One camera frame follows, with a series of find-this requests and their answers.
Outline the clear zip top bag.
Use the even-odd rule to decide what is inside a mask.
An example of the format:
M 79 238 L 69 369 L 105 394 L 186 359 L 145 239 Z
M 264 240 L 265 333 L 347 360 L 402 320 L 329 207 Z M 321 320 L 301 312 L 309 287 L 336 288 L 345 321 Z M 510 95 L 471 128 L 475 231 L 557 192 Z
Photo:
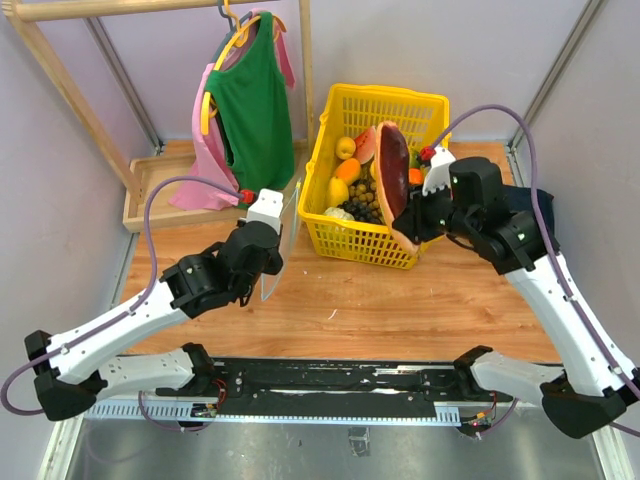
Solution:
M 281 211 L 281 235 L 279 254 L 283 261 L 281 270 L 276 275 L 261 276 L 260 298 L 267 301 L 276 291 L 288 264 L 291 253 L 295 247 L 297 235 L 300 229 L 300 219 L 298 215 L 298 202 L 302 188 L 302 178 L 298 177 L 283 192 L 283 209 Z

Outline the papaya slice toy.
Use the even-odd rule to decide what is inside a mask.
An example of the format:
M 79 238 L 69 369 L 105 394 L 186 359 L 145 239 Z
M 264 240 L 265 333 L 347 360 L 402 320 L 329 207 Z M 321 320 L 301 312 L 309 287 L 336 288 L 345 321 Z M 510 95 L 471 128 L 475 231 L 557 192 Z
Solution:
M 415 256 L 419 246 L 393 226 L 408 206 L 410 183 L 407 142 L 392 121 L 383 121 L 376 127 L 374 171 L 384 224 L 399 247 L 408 255 Z

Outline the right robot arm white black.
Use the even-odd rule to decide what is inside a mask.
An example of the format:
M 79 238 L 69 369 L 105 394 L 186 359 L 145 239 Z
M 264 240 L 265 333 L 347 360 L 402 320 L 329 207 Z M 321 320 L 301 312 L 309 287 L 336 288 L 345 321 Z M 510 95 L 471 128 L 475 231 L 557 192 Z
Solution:
M 541 215 L 510 210 L 501 171 L 486 158 L 458 160 L 438 148 L 429 165 L 394 229 L 415 242 L 468 241 L 525 299 L 561 357 L 549 367 L 478 346 L 455 360 L 455 392 L 474 400 L 496 391 L 534 404 L 574 439 L 612 425 L 639 399 L 639 369 L 571 280 Z

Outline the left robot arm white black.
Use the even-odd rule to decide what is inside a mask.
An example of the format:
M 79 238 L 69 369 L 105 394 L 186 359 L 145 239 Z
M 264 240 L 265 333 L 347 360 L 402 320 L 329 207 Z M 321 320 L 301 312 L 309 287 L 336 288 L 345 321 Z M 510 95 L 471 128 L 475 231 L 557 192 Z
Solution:
M 136 297 L 81 326 L 25 339 L 45 416 L 67 420 L 96 402 L 138 391 L 200 396 L 215 383 L 215 367 L 200 344 L 164 354 L 126 356 L 135 343 L 214 309 L 245 306 L 263 274 L 283 267 L 278 220 L 241 220 L 224 242 L 188 255 Z

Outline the green tank top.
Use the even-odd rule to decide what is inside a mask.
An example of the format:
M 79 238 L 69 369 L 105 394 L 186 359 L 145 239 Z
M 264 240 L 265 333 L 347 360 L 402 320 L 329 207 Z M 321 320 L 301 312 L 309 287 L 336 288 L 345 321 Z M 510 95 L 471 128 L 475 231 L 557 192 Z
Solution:
M 282 190 L 294 174 L 286 79 L 274 48 L 274 16 L 254 20 L 256 35 L 232 66 L 214 66 L 204 91 L 225 136 L 225 161 L 242 189 Z

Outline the orange fruit toy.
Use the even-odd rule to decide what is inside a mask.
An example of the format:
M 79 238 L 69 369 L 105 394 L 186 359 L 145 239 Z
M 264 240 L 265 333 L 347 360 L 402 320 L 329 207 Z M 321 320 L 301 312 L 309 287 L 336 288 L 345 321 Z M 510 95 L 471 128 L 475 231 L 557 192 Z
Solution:
M 410 168 L 408 171 L 408 180 L 411 186 L 422 185 L 424 181 L 423 171 L 420 168 Z

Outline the dark blue grape bunch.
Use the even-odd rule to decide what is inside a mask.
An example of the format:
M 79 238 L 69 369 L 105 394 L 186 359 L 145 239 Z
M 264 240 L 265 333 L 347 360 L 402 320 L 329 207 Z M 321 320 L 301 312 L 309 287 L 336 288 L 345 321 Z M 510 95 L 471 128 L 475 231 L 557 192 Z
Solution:
M 382 225 L 382 211 L 378 202 L 362 202 L 358 198 L 352 198 L 339 205 L 339 208 L 354 217 L 357 222 Z

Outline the green grape bunch toy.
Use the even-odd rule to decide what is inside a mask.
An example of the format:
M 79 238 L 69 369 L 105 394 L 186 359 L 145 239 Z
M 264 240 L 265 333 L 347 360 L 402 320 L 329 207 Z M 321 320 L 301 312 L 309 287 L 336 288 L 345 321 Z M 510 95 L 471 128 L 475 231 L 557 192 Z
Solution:
M 377 183 L 365 180 L 356 181 L 349 187 L 349 201 L 378 209 Z

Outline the pink shirt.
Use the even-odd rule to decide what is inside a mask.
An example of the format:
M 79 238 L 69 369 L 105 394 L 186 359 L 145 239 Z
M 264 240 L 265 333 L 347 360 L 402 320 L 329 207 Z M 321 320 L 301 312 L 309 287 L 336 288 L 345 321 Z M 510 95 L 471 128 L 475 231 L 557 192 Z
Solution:
M 206 70 L 212 67 L 211 62 L 207 64 L 202 74 L 193 105 L 191 130 L 195 161 L 189 171 L 191 178 L 183 182 L 169 200 L 172 206 L 185 211 L 222 210 L 236 207 L 241 203 L 236 198 L 236 193 L 247 190 L 239 187 L 226 164 L 224 148 L 226 139 L 216 117 L 212 119 L 207 136 L 202 136 L 197 126 L 196 103 L 201 99 Z

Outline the dark navy cloth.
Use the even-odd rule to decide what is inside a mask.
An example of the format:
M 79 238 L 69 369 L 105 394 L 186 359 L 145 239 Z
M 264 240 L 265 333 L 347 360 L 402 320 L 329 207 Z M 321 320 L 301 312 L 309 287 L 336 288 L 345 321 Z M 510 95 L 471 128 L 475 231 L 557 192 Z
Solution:
M 518 187 L 505 185 L 507 203 L 511 211 L 528 211 L 534 213 L 533 202 L 531 198 L 531 189 L 527 187 Z M 555 217 L 553 210 L 554 196 L 550 193 L 538 189 L 537 190 L 538 206 L 544 219 L 545 225 L 550 233 L 555 233 Z

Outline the yellow lemon toy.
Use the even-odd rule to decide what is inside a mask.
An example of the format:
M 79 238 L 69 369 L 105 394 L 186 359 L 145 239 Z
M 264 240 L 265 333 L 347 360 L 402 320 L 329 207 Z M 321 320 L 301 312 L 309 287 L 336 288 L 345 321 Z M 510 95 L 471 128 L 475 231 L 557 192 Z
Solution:
M 332 177 L 328 183 L 326 206 L 336 208 L 349 200 L 349 186 L 339 177 Z

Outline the orange mango toy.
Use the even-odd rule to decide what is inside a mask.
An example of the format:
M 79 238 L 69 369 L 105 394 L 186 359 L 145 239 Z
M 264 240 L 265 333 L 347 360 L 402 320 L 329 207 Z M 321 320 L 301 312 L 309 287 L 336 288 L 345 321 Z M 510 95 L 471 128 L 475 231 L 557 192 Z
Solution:
M 334 171 L 334 176 L 341 179 L 347 186 L 352 185 L 361 175 L 361 164 L 356 158 L 342 161 Z

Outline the wooden clothes rack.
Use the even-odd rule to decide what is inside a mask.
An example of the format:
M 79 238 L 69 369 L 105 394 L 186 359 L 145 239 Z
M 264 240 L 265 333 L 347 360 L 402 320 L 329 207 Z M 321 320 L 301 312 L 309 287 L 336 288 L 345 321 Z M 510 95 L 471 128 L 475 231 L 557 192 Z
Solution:
M 1 203 L 40 234 L 137 232 L 144 207 L 164 224 L 215 221 L 152 196 L 186 173 L 202 73 L 229 27 L 216 6 L 28 22 L 1 5 Z

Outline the yellow clothes hanger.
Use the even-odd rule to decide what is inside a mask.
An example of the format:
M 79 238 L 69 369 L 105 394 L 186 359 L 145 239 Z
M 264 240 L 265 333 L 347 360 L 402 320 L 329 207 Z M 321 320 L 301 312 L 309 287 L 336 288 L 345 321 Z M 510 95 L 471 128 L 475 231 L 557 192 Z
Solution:
M 229 1 L 218 1 L 217 8 L 219 14 L 228 21 L 230 29 L 213 56 L 212 67 L 206 70 L 205 82 L 212 71 L 224 71 L 225 67 L 233 66 L 248 52 L 252 41 L 257 36 L 257 29 L 253 28 L 253 25 L 259 22 L 261 14 L 266 13 L 266 10 L 251 10 L 244 17 L 239 17 L 231 11 Z M 284 75 L 285 85 L 293 88 L 295 86 L 295 75 L 291 67 L 287 47 L 285 46 L 284 38 L 286 32 L 287 28 L 282 19 L 274 15 L 273 44 L 275 57 L 280 71 Z M 197 114 L 199 132 L 202 136 L 207 136 L 210 132 L 212 119 L 218 113 L 218 108 L 213 100 L 212 93 L 204 85 L 202 86 L 201 99 L 196 103 L 195 112 Z

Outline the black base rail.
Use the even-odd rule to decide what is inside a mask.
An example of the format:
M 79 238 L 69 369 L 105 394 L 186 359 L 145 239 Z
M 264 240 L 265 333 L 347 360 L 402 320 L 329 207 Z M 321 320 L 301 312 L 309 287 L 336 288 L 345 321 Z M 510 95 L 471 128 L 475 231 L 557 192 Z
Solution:
M 439 419 L 445 402 L 511 400 L 470 386 L 446 363 L 240 358 L 214 360 L 190 384 L 152 392 L 194 399 L 192 419 L 250 422 L 425 424 Z

